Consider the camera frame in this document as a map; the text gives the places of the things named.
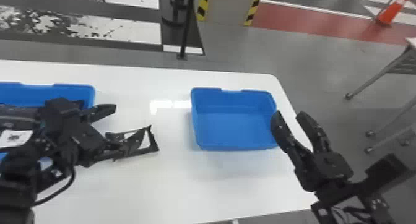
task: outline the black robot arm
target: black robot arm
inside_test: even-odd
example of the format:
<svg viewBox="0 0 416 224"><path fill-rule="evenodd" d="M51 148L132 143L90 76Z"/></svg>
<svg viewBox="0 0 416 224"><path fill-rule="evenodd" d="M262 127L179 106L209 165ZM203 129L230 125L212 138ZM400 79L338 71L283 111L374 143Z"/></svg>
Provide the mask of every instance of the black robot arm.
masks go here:
<svg viewBox="0 0 416 224"><path fill-rule="evenodd" d="M393 224L388 205L381 194L415 174L393 154L369 167L367 179L352 183L353 171L344 157L331 149L329 139L321 126L305 112L297 121L308 136L313 152L294 137L278 111L271 121L272 134L280 148L288 154L302 188L314 192L318 202L311 206L320 224L336 224L334 207L352 197L358 197L363 208L345 207L342 210L361 223Z"/></svg>
<svg viewBox="0 0 416 224"><path fill-rule="evenodd" d="M25 115L28 115L28 109L24 109ZM27 126L22 124L23 120L34 124L35 129L24 145L9 149L0 162L0 223L34 222L31 208L66 190L74 182L74 167L77 165L90 167L107 159L117 160L158 151L150 126L117 134L106 133L104 137L91 125L115 110L115 105L80 110L77 103L57 98L46 101L42 108L30 110L34 112L29 115L30 119L16 115L22 110L9 114L9 122ZM140 148L145 133L148 133L150 146ZM44 169L40 163L43 158L51 160L51 165ZM68 177L67 184L61 189L37 200L38 193Z"/></svg>

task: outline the black cable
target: black cable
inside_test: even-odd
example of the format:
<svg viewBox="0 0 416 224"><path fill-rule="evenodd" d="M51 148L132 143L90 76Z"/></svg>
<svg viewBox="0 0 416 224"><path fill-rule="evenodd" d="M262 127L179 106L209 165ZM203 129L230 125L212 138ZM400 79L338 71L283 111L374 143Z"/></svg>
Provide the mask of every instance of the black cable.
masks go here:
<svg viewBox="0 0 416 224"><path fill-rule="evenodd" d="M36 201L33 206L38 206L38 205L41 205L45 202L48 202L49 200L55 198L57 195L61 194L63 191L68 189L73 184L73 182L75 180L75 175L76 175L75 168L73 166L71 166L71 167L69 167L69 169L71 171L71 177L69 178L69 181L65 184L65 186L61 187L60 189L58 189L56 192L52 193L51 195Z"/></svg>

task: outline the table leg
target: table leg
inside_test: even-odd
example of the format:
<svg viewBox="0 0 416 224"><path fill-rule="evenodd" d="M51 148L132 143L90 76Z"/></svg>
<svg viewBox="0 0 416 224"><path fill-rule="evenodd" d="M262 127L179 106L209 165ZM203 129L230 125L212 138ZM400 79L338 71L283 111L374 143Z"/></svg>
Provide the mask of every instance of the table leg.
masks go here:
<svg viewBox="0 0 416 224"><path fill-rule="evenodd" d="M351 100L356 94L362 92L364 89L366 89L368 86L376 82L381 76L388 73L391 69L393 69L396 65L401 63L405 58L407 58L411 54L412 50L407 49L405 50L402 55L400 55L398 58L393 60L393 62L390 62L385 68L383 68L382 71L380 71L378 74L376 74L374 77L372 77L370 80L365 82L363 85L361 85L359 88L357 88L355 91L347 93L345 95L345 99Z"/></svg>
<svg viewBox="0 0 416 224"><path fill-rule="evenodd" d="M377 134L378 132L382 131L384 128L389 126L391 123L393 123L397 118L401 117L404 113L406 113L408 110L410 110L413 106L416 105L416 97L413 97L409 102L407 102L395 115L390 117L384 124L382 124L379 128L377 128L374 131L367 131L366 135L373 136Z"/></svg>

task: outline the blue plastic bin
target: blue plastic bin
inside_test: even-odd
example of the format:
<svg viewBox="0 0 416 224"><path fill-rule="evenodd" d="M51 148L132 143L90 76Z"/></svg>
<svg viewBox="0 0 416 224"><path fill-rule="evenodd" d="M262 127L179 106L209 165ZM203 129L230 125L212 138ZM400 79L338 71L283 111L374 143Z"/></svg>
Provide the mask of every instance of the blue plastic bin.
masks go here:
<svg viewBox="0 0 416 224"><path fill-rule="evenodd" d="M18 82L0 82L0 103L20 107L40 107L45 101L65 97L71 101L83 100L83 109L94 105L95 89L91 85L54 84L25 85ZM0 160L5 156L0 153Z"/></svg>
<svg viewBox="0 0 416 224"><path fill-rule="evenodd" d="M259 150L277 146L270 121L276 111L265 91L191 91L196 142L204 150Z"/></svg>

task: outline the white label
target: white label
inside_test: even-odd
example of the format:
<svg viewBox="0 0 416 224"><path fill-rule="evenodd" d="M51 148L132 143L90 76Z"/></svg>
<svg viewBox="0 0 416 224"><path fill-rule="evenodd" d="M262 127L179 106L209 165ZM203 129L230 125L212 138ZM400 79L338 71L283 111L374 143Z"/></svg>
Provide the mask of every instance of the white label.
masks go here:
<svg viewBox="0 0 416 224"><path fill-rule="evenodd" d="M12 131L6 129L0 136L0 148L23 145L32 134L33 131Z"/></svg>

